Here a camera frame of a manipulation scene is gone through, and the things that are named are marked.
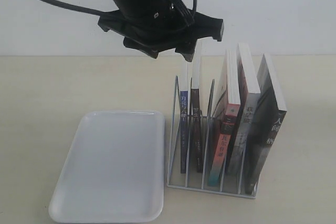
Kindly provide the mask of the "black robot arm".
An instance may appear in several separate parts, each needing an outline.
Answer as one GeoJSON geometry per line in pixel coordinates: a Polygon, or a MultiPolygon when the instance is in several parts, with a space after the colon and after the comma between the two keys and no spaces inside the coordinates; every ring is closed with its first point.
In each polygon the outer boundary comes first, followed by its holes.
{"type": "Polygon", "coordinates": [[[113,1],[118,9],[101,14],[99,27],[123,36],[126,48],[151,58],[173,49],[191,62],[199,39],[222,41],[224,21],[197,12],[198,0],[193,0],[192,8],[182,0],[113,1]]]}

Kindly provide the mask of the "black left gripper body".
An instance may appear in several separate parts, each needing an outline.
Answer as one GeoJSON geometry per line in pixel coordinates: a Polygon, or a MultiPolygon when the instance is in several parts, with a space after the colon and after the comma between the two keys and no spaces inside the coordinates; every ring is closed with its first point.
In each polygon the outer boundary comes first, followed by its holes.
{"type": "Polygon", "coordinates": [[[194,23],[189,27],[142,27],[127,21],[116,21],[112,18],[100,17],[98,26],[105,32],[113,31],[123,37],[130,38],[144,46],[157,50],[159,53],[174,49],[181,45],[193,45],[202,38],[211,37],[222,41],[224,21],[222,19],[196,13],[194,23]]]}

